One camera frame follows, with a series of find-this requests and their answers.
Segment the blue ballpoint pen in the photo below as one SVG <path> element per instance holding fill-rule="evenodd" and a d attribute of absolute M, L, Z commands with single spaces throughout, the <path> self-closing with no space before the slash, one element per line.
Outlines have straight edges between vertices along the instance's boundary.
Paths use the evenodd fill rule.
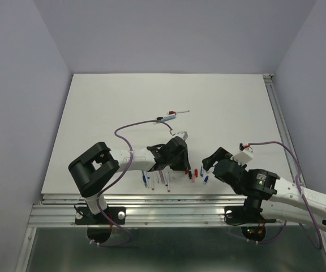
<path fill-rule="evenodd" d="M 146 179 L 145 173 L 144 173 L 144 171 L 142 171 L 141 173 L 142 173 L 142 179 L 143 179 L 144 186 L 147 188 L 148 185 L 147 185 L 147 179 Z"/>

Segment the thin white red pen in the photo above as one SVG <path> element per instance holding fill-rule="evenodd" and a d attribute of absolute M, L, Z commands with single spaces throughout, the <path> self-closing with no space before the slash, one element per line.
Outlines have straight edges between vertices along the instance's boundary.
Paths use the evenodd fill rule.
<path fill-rule="evenodd" d="M 190 112 L 189 109 L 188 110 L 180 110 L 180 111 L 171 110 L 171 111 L 168 111 L 168 115 L 172 115 L 172 114 L 176 115 L 176 114 L 189 113 L 189 112 Z"/>

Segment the thin pen black cap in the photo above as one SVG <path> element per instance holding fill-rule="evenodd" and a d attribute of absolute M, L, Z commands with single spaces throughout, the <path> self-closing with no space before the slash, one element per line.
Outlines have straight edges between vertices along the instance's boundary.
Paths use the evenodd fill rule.
<path fill-rule="evenodd" d="M 164 181 L 165 186 L 168 186 L 168 180 L 166 178 L 166 174 L 164 171 L 162 171 L 162 176 L 163 176 L 163 181 Z"/>

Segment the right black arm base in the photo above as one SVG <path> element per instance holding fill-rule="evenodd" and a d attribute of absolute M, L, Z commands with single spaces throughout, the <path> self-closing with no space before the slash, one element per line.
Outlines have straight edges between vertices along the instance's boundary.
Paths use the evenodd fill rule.
<path fill-rule="evenodd" d="M 277 222 L 276 219 L 265 219 L 261 212 L 263 200 L 247 197 L 240 206 L 226 206 L 224 221 L 230 226 L 241 226 L 242 235 L 248 241 L 266 243 L 266 225 Z"/>

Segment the thin white red-tipped pen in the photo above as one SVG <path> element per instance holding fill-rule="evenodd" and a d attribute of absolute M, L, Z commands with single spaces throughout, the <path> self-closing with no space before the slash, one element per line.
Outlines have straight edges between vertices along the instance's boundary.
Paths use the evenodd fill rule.
<path fill-rule="evenodd" d="M 150 173 L 150 179 L 151 179 L 151 189 L 155 190 L 155 173 L 154 172 Z"/>

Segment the white marker red cap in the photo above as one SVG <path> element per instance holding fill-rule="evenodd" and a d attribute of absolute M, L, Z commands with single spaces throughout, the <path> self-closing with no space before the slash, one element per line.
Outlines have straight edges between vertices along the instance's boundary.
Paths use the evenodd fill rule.
<path fill-rule="evenodd" d="M 166 173 L 166 177 L 167 177 L 167 191 L 171 192 L 171 186 L 170 186 L 171 178 L 170 178 L 170 173 L 169 172 Z"/>

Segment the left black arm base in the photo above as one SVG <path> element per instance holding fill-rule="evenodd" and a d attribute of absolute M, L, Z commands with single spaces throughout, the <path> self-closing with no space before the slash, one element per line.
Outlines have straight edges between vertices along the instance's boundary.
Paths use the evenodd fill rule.
<path fill-rule="evenodd" d="M 98 214 L 92 214 L 86 203 L 78 203 L 74 205 L 75 210 L 75 224 L 77 226 L 87 227 L 87 237 L 91 244 L 102 247 L 113 247 L 111 243 L 107 243 L 113 234 L 113 227 L 128 234 L 130 234 L 122 226 L 126 220 L 126 208 L 123 206 L 107 207 L 104 214 L 100 211 Z"/>

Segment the light blue pen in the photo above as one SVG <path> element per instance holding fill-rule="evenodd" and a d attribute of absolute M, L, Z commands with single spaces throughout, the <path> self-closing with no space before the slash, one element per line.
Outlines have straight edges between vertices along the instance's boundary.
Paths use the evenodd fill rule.
<path fill-rule="evenodd" d="M 166 117 L 163 117 L 162 119 L 160 119 L 160 121 L 162 122 L 167 122 L 167 121 L 170 121 L 170 120 L 173 120 L 177 118 L 177 115 L 176 114 L 172 114 L 172 115 L 169 115 L 169 116 L 166 116 Z"/>

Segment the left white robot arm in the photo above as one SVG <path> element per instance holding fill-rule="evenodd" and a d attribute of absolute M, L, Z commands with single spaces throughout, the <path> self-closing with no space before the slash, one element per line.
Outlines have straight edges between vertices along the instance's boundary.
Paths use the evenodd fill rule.
<path fill-rule="evenodd" d="M 89 207 L 88 216 L 102 223 L 108 216 L 108 205 L 101 191 L 118 172 L 189 171 L 186 132 L 174 134 L 166 144 L 139 150 L 111 150 L 104 142 L 94 144 L 68 166 L 80 195 Z"/>

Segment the translucent red pen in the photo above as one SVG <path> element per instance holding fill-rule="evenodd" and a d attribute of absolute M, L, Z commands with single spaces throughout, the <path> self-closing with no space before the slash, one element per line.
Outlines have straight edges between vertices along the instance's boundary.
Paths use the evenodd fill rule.
<path fill-rule="evenodd" d="M 162 171 L 158 171 L 158 175 L 159 175 L 159 178 L 160 178 L 161 183 L 164 184 L 163 176 L 162 176 Z"/>

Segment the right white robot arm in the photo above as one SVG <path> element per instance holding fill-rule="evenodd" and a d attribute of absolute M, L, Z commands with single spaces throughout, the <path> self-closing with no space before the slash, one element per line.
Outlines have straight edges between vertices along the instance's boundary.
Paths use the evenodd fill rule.
<path fill-rule="evenodd" d="M 254 158 L 250 146 L 233 155 L 222 147 L 203 159 L 203 169 L 228 184 L 235 194 L 245 196 L 240 206 L 225 208 L 227 224 L 275 223 L 279 220 L 312 224 L 326 232 L 326 194 L 288 181 L 264 169 L 249 169 Z"/>

